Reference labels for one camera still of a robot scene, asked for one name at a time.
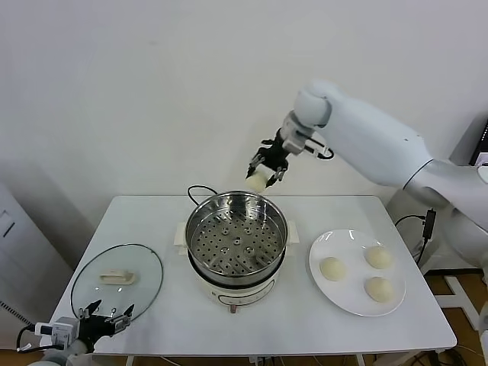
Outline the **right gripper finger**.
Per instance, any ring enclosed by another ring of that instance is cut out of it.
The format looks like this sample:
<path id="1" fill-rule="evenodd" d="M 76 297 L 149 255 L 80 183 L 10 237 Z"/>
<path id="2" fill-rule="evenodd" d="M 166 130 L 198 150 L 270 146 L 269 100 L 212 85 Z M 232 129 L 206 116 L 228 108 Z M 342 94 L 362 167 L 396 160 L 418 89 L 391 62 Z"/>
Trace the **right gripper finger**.
<path id="1" fill-rule="evenodd" d="M 280 164 L 270 164 L 268 168 L 271 170 L 266 186 L 271 187 L 277 181 L 282 181 L 285 172 L 288 170 L 288 162 L 281 162 Z"/>
<path id="2" fill-rule="evenodd" d="M 246 173 L 246 178 L 250 178 L 255 174 L 256 169 L 265 162 L 267 149 L 260 147 L 258 152 L 252 157 Z"/>

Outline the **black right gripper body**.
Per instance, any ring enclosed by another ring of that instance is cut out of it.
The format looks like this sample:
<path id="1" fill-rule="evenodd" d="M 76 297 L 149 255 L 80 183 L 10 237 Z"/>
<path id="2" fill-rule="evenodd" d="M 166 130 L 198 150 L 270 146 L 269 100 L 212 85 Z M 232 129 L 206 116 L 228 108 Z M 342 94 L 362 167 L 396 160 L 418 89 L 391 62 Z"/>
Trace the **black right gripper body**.
<path id="1" fill-rule="evenodd" d="M 271 170 L 288 170 L 287 157 L 290 154 L 284 147 L 284 139 L 278 130 L 273 139 L 262 141 L 262 164 Z"/>

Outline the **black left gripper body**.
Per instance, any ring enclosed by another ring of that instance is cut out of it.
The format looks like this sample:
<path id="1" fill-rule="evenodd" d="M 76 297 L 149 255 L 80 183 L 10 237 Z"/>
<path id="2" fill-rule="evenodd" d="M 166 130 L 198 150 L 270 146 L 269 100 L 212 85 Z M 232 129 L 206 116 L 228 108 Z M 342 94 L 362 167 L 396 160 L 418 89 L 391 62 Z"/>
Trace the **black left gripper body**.
<path id="1" fill-rule="evenodd" d="M 83 342 L 97 342 L 105 336 L 113 336 L 117 317 L 92 315 L 79 320 L 78 339 Z"/>

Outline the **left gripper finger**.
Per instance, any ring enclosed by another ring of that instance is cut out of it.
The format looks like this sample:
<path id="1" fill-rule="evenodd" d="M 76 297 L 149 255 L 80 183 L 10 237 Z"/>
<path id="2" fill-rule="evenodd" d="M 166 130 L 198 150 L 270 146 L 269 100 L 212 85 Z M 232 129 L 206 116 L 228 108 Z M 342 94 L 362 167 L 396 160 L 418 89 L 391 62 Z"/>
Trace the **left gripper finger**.
<path id="1" fill-rule="evenodd" d="M 112 326 L 115 332 L 124 331 L 131 323 L 134 305 L 131 304 L 121 315 L 112 318 Z"/>
<path id="2" fill-rule="evenodd" d="M 95 302 L 90 303 L 85 308 L 79 308 L 78 310 L 78 318 L 79 319 L 88 319 L 100 306 L 101 300 L 96 300 Z"/>

